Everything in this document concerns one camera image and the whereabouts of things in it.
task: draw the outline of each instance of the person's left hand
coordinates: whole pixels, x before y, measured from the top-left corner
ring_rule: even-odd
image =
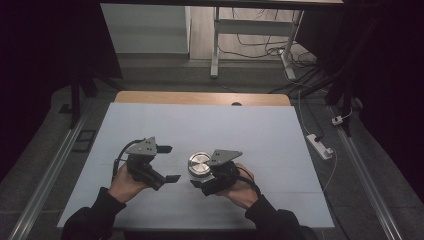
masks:
[[[108,193],[119,202],[126,203],[146,188],[149,188],[147,184],[134,181],[125,163],[119,168]]]

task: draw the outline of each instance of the wall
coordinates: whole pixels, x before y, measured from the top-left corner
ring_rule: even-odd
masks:
[[[189,52],[189,7],[101,4],[117,53]]]

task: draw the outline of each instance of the white table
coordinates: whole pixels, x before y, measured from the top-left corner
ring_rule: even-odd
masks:
[[[154,94],[165,96],[162,99],[174,94],[180,100],[190,95]],[[243,94],[224,94],[224,98],[235,95]],[[91,206],[101,186],[110,185],[113,160],[128,142],[151,136],[156,137],[157,144],[173,147],[170,154],[156,156],[151,162],[153,168],[162,175],[182,176],[178,183],[165,184],[157,192],[148,189],[132,199],[117,215],[116,228],[254,228],[244,218],[243,209],[223,197],[205,197],[189,182],[187,160],[191,154],[212,153],[215,149],[242,151],[235,162],[251,170],[267,199],[276,208],[293,211],[300,224],[315,228],[334,226],[294,108],[112,103],[58,227],[63,227],[79,208]]]

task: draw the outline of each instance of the metal frame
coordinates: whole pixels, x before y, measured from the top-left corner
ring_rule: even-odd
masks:
[[[328,108],[333,116],[336,116],[335,112],[331,107]],[[368,168],[366,167],[361,155],[359,154],[355,143],[351,137],[348,137],[346,132],[343,131],[341,127],[337,128],[340,139],[347,151],[350,160],[352,161],[353,166],[355,167],[356,173],[361,180],[362,186],[368,196],[368,199],[371,202],[371,205],[374,207],[374,210],[377,214],[378,219],[380,220],[380,224],[386,233],[387,239],[390,240],[401,240],[403,239],[398,226],[396,225],[392,214],[390,213],[389,208],[386,205],[383,197],[374,180],[371,177]]]
[[[288,55],[293,45],[294,38],[299,28],[300,19],[303,11],[295,11],[295,18],[292,23],[273,22],[273,21],[252,21],[252,20],[234,20],[220,19],[219,7],[214,8],[214,38],[211,60],[211,78],[218,78],[219,65],[219,34],[245,34],[245,35],[265,35],[265,36],[284,36],[289,37],[284,53],[281,54],[284,70],[290,80],[296,79],[293,69],[290,66]]]
[[[69,155],[69,152],[71,151],[72,145],[75,142],[75,139],[78,137],[78,133],[84,125],[87,119],[87,115],[91,110],[94,100],[87,99],[86,101],[87,104],[83,108],[81,118],[76,123],[75,127],[70,129],[67,133],[65,139],[62,142],[62,145],[47,167],[47,170],[34,193],[32,194],[31,199],[28,201],[28,204],[16,222],[16,225],[13,228],[8,240],[26,239],[28,237],[31,228],[34,225],[35,220],[37,219],[45,201],[47,200],[50,190],[56,182],[56,179]]]

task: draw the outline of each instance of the black jacket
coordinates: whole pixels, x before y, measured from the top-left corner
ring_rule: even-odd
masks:
[[[99,240],[111,237],[115,216],[126,204],[117,201],[107,191],[107,188],[100,188],[97,200],[91,208],[81,208],[66,221],[62,240]],[[303,239],[293,212],[275,210],[264,195],[246,211],[245,217],[255,223],[257,239]]]

